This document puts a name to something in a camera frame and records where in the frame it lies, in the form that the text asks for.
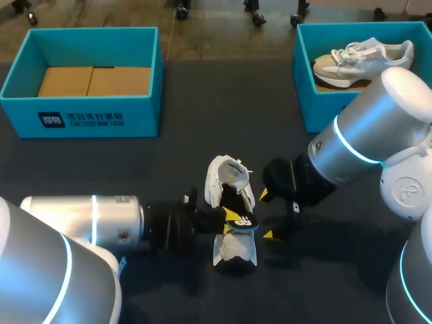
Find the white sneaker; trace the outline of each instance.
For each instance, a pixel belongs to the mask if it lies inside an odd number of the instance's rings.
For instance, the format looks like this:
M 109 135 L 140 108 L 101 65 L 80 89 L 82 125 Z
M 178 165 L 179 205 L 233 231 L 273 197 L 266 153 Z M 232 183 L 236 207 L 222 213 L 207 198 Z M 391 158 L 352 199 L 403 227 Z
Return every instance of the white sneaker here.
M 345 49 L 331 50 L 313 62 L 314 75 L 327 84 L 349 88 L 359 80 L 373 80 L 392 66 L 409 69 L 414 59 L 414 45 L 386 45 L 375 38 L 350 43 Z
M 214 158 L 207 172 L 205 200 L 212 208 L 223 207 L 227 213 L 224 233 L 215 238 L 213 265 L 229 270 L 255 268 L 257 250 L 254 230 L 257 225 L 249 226 L 250 220 L 257 224 L 255 219 L 252 220 L 255 199 L 249 184 L 249 171 L 240 160 L 228 155 Z M 239 220 L 228 221 L 233 217 Z

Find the gray tabletop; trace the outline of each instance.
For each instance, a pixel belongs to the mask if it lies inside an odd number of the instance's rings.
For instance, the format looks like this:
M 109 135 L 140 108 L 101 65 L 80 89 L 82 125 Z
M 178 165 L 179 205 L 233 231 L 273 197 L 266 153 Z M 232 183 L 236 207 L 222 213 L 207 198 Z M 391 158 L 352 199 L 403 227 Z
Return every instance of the gray tabletop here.
M 0 65 L 0 84 L 9 67 Z M 204 205 L 207 166 L 229 154 L 253 170 L 258 198 L 263 167 L 306 150 L 290 61 L 170 61 L 164 78 L 154 139 L 20 140 L 0 110 L 0 195 L 19 204 L 32 195 L 134 194 L 145 203 L 197 185 Z M 385 283 L 411 226 L 383 204 L 380 172 L 308 209 L 308 226 L 286 242 L 262 239 L 283 202 L 258 202 L 259 266 L 247 277 L 213 270 L 212 237 L 186 258 L 130 259 L 122 323 L 389 323 Z

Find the glowing cyan stripe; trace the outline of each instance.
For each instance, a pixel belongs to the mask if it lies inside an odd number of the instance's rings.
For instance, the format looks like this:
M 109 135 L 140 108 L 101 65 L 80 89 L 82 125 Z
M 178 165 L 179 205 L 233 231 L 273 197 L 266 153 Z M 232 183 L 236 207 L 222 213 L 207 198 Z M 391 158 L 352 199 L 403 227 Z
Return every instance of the glowing cyan stripe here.
M 336 131 L 337 137 L 339 137 L 340 141 L 345 145 L 345 147 L 348 150 L 350 150 L 350 152 L 352 154 L 354 154 L 359 159 L 361 159 L 363 161 L 366 161 L 368 163 L 373 163 L 373 164 L 381 163 L 380 161 L 374 161 L 374 160 L 368 159 L 367 157 L 364 157 L 359 152 L 357 152 L 356 150 L 354 150 L 351 145 L 349 145 L 349 143 L 345 140 L 345 138 L 342 136 L 342 133 L 339 130 L 339 127 L 338 127 L 338 117 L 337 116 L 335 117 L 334 126 L 335 126 L 335 131 Z
M 99 206 L 96 196 L 92 195 L 92 245 L 96 245 L 97 240 L 97 219 L 99 218 Z
M 408 299 L 410 300 L 411 304 L 414 306 L 414 308 L 416 309 L 416 311 L 421 315 L 421 317 L 428 322 L 428 324 L 432 324 L 432 321 L 430 319 L 427 318 L 427 316 L 425 314 L 423 314 L 423 312 L 421 311 L 421 309 L 417 306 L 417 304 L 415 303 L 415 301 L 412 299 L 410 292 L 408 291 L 408 288 L 406 287 L 405 284 L 405 279 L 404 279 L 404 273 L 402 272 L 402 259 L 404 258 L 404 252 L 405 252 L 405 248 L 406 248 L 406 243 L 404 246 L 404 249 L 402 250 L 402 254 L 400 255 L 400 279 L 402 280 L 402 285 L 404 286 L 405 289 L 405 293 L 408 296 Z
M 63 284 L 61 285 L 59 295 L 54 302 L 53 308 L 49 311 L 47 318 L 42 322 L 42 324 L 51 323 L 55 314 L 57 314 L 57 311 L 59 310 L 61 303 L 63 302 L 63 299 L 65 298 L 66 290 L 68 290 L 70 275 L 72 274 L 72 252 L 70 250 L 70 245 L 68 240 L 64 237 L 64 235 L 62 233 L 60 233 L 60 235 L 61 238 L 63 238 L 63 241 L 65 242 L 66 245 L 67 263 L 66 263 L 65 279 L 63 279 Z

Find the blue box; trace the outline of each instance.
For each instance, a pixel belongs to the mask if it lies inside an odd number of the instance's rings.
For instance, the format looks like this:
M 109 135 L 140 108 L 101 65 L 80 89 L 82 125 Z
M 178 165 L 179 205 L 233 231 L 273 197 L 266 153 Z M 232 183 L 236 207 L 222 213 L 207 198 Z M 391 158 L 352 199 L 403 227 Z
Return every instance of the blue box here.
M 148 95 L 37 97 L 47 68 L 59 66 L 151 67 Z M 162 78 L 157 28 L 33 29 L 9 71 L 0 103 L 20 138 L 153 137 Z M 94 125 L 71 118 L 83 114 L 112 120 Z
M 300 24 L 292 60 L 294 82 L 307 132 L 322 131 L 360 91 L 318 92 L 311 62 L 345 49 L 352 42 L 375 37 L 385 44 L 414 43 L 411 71 L 432 87 L 432 35 L 422 22 L 365 22 L 346 24 Z

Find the brown cardboard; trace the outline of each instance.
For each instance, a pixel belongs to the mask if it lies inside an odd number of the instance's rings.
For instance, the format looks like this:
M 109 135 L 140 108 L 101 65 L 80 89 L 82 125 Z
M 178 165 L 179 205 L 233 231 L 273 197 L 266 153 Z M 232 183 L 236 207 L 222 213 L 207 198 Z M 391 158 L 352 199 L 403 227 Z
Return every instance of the brown cardboard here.
M 148 95 L 151 67 L 95 67 L 88 96 Z
M 85 97 L 93 67 L 48 67 L 38 97 Z
M 331 88 L 327 88 L 324 84 L 323 85 L 316 84 L 316 86 L 318 92 L 363 91 L 369 85 L 369 83 L 371 83 L 371 81 L 368 80 L 357 81 L 350 88 L 347 89 L 331 89 Z

